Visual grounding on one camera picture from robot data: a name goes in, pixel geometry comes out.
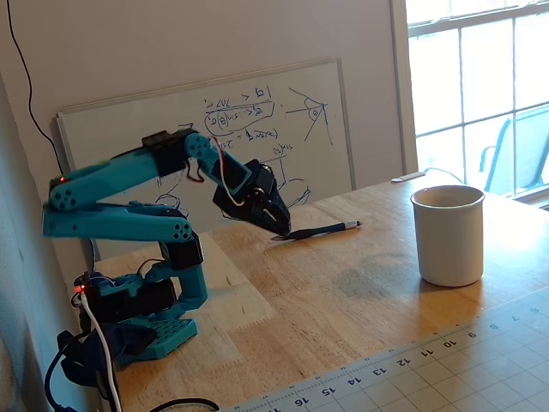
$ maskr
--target wall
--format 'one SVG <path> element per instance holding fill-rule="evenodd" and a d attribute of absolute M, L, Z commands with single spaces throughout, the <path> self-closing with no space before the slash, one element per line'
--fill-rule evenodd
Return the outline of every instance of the wall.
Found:
<path fill-rule="evenodd" d="M 61 330 L 76 332 L 49 240 L 40 236 L 41 204 L 0 76 L 0 410 L 47 411 L 43 377 Z M 58 401 L 87 409 L 84 392 L 60 370 Z"/>
<path fill-rule="evenodd" d="M 19 0 L 12 10 L 33 77 L 34 110 L 44 126 L 64 106 L 337 56 L 358 187 L 402 172 L 388 0 Z M 0 27 L 6 25 L 0 15 Z M 4 28 L 0 55 L 44 196 L 56 164 L 28 117 L 26 78 Z M 80 244 L 56 245 L 70 256 L 59 257 L 65 277 L 80 275 Z"/>

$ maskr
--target wooden table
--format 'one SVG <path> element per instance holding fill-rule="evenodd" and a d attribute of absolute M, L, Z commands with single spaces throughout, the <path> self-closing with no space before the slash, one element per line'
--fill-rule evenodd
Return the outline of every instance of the wooden table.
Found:
<path fill-rule="evenodd" d="M 200 333 L 167 358 L 118 374 L 125 409 L 174 397 L 230 407 L 549 285 L 549 214 L 492 196 L 481 281 L 454 289 L 422 282 L 409 197 L 433 183 L 381 184 L 292 210 L 294 229 L 363 222 L 345 233 L 285 244 L 248 224 L 203 234 L 210 299 L 189 313 Z M 98 270 L 119 276 L 159 256 L 151 248 Z"/>

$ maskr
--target robotic arm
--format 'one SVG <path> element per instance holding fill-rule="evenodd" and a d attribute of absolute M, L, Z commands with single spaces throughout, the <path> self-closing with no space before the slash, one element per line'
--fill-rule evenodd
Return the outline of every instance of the robotic arm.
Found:
<path fill-rule="evenodd" d="M 227 215 L 279 235 L 290 233 L 290 214 L 272 170 L 257 160 L 240 164 L 194 130 L 174 134 L 162 131 L 145 137 L 140 148 L 50 183 L 50 199 L 43 215 L 45 236 L 160 243 L 165 260 L 153 265 L 144 277 L 128 274 L 111 281 L 92 274 L 75 282 L 75 286 L 86 289 L 98 321 L 111 324 L 111 328 L 104 329 L 110 336 L 107 340 L 113 355 L 121 364 L 162 358 L 196 335 L 195 321 L 180 317 L 208 298 L 203 257 L 198 235 L 179 210 L 98 201 L 155 177 L 184 170 L 189 158 L 196 158 L 201 170 L 218 185 L 214 203 Z M 181 284 L 178 297 L 172 278 Z M 87 341 L 82 345 L 98 344 Z M 97 352 L 83 349 L 79 353 L 93 356 Z M 72 363 L 68 360 L 62 365 L 70 380 L 84 385 L 78 368 L 93 364 L 97 365 L 97 360 L 74 358 Z"/>

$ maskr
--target ceramic mug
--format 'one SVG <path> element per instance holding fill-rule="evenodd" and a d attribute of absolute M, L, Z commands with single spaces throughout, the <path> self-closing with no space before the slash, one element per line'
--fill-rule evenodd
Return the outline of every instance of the ceramic mug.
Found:
<path fill-rule="evenodd" d="M 419 273 L 429 283 L 458 287 L 484 272 L 482 203 L 471 186 L 437 186 L 415 192 L 413 217 Z"/>

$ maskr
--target black pen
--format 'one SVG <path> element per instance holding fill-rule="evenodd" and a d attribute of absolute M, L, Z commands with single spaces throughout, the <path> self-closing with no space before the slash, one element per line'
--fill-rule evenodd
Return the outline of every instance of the black pen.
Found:
<path fill-rule="evenodd" d="M 343 223 L 336 223 L 331 226 L 316 227 L 314 229 L 302 229 L 291 232 L 287 236 L 274 236 L 273 240 L 301 240 L 307 239 L 311 236 L 317 236 L 318 234 L 343 232 L 344 230 L 354 229 L 362 225 L 360 221 L 345 221 Z"/>

